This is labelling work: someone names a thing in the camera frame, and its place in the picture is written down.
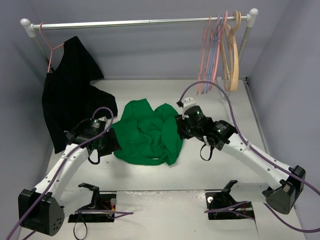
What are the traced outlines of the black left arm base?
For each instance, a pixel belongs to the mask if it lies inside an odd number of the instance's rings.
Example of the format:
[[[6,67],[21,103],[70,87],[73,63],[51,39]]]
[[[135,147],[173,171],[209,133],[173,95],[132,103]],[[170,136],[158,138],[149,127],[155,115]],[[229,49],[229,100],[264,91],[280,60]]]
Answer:
[[[102,211],[116,210],[117,194],[115,192],[101,192],[99,187],[84,182],[78,185],[78,189],[89,190],[90,202],[80,208],[84,212],[71,214],[68,217],[68,223],[76,223],[79,216],[86,223],[113,223],[115,221],[114,213]]]

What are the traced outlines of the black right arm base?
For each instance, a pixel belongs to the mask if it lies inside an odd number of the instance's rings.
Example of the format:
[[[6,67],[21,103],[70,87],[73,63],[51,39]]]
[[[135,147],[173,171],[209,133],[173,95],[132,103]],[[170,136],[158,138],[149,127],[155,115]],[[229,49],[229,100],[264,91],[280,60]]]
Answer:
[[[207,210],[228,209],[217,212],[208,212],[207,217],[210,221],[218,220],[255,220],[255,214],[251,202],[244,202],[240,205],[230,195],[231,188],[237,183],[237,180],[231,180],[221,191],[209,191],[205,193]]]

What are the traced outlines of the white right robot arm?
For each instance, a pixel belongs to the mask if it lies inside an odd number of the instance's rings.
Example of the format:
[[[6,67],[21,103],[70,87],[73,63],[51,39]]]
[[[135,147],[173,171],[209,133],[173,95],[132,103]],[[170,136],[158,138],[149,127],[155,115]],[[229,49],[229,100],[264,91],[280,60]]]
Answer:
[[[260,202],[280,214],[290,213],[304,189],[300,181],[306,177],[304,168],[299,165],[291,167],[274,159],[241,137],[230,123],[206,117],[196,104],[181,104],[180,107],[182,114],[176,117],[176,123],[182,139],[196,138],[212,151],[218,150],[239,160],[263,179],[260,183],[229,181],[221,191],[225,205]]]

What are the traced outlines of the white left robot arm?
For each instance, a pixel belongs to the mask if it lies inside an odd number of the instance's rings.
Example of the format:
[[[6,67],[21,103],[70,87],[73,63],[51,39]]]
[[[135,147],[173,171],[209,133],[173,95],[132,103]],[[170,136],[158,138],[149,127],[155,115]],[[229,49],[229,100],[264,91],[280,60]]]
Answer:
[[[54,236],[69,215],[82,207],[94,210],[99,206],[98,186],[82,182],[75,190],[67,191],[66,187],[93,151],[103,157],[121,149],[116,131],[104,121],[87,119],[72,134],[64,153],[44,179],[19,194],[19,226]]]

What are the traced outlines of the green t shirt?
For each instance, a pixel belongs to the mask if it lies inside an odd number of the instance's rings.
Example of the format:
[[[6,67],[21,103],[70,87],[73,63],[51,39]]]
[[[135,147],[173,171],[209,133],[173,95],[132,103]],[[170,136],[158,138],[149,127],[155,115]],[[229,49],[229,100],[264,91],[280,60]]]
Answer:
[[[167,103],[152,109],[147,99],[130,101],[121,119],[112,125],[121,146],[114,156],[133,165],[175,164],[183,146],[177,116]]]

